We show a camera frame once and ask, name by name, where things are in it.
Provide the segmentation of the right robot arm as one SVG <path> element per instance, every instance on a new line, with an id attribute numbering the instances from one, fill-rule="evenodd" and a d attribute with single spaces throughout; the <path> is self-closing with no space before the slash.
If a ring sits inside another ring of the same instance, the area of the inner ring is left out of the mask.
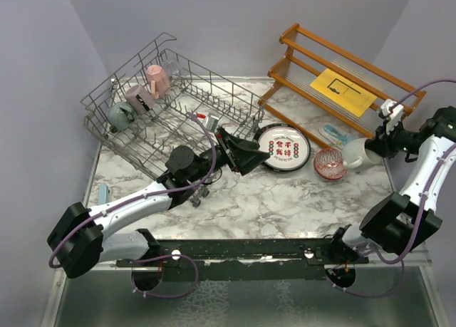
<path id="1" fill-rule="evenodd" d="M 355 261 L 363 247 L 396 254 L 384 262 L 398 263 L 442 224 L 435 210 L 439 191 L 455 162 L 455 108 L 438 109 L 417 132 L 403 127 L 401 112 L 394 108 L 387 116 L 381 109 L 383 124 L 375 137 L 352 140 L 342 149 L 343 166 L 348 170 L 367 170 L 399 152 L 405 152 L 406 162 L 415 166 L 403 188 L 370 209 L 358 227 L 349 225 L 336 231 L 327 246 L 334 263 Z"/>

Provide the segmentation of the white grey mug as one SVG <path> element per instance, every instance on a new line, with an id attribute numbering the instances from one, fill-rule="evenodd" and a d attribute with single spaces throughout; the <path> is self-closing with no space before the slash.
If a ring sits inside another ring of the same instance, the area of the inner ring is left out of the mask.
<path id="1" fill-rule="evenodd" d="M 356 172 L 366 171 L 382 161 L 382 157 L 366 148 L 368 138 L 358 138 L 342 149 L 343 166 Z"/>

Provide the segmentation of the pink cream mug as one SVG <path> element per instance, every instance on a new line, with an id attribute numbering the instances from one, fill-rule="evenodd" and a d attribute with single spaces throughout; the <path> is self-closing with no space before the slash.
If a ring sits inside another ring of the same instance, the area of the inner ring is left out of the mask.
<path id="1" fill-rule="evenodd" d="M 147 83 L 150 85 L 152 97 L 157 100 L 170 89 L 170 81 L 165 69 L 159 65 L 151 65 L 146 70 Z"/>

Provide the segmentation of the purple mug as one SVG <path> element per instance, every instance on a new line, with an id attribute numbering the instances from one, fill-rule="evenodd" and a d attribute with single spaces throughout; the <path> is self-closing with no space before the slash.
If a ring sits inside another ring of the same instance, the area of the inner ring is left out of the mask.
<path id="1" fill-rule="evenodd" d="M 155 105 L 155 99 L 142 85 L 134 85 L 130 87 L 126 91 L 124 98 L 138 115 L 145 114 Z"/>

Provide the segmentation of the clear drinking glass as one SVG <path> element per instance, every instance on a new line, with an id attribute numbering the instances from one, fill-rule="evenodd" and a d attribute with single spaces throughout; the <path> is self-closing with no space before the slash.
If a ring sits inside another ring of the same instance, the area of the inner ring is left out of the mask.
<path id="1" fill-rule="evenodd" d="M 181 74 L 180 63 L 174 58 L 168 58 L 162 61 L 162 68 L 170 78 L 179 78 Z"/>

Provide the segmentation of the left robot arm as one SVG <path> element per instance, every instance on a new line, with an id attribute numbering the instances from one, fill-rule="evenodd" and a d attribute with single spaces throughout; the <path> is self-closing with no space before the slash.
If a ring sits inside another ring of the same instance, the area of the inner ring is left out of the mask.
<path id="1" fill-rule="evenodd" d="M 76 202 L 68 206 L 47 238 L 52 251 L 48 265 L 62 268 L 74 279 L 112 259 L 153 264 L 157 248 L 150 243 L 150 236 L 144 232 L 121 236 L 121 229 L 183 204 L 224 166 L 246 175 L 269 159 L 269 153 L 261 151 L 257 142 L 235 137 L 222 127 L 209 143 L 209 149 L 199 155 L 186 145 L 175 147 L 165 172 L 142 190 L 107 204 L 85 207 Z"/>

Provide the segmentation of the dark grey mug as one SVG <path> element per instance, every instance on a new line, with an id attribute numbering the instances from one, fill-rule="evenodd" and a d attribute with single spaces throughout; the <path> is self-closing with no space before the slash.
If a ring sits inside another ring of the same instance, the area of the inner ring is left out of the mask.
<path id="1" fill-rule="evenodd" d="M 107 119 L 113 132 L 127 129 L 137 118 L 138 113 L 126 102 L 114 104 L 107 112 Z"/>

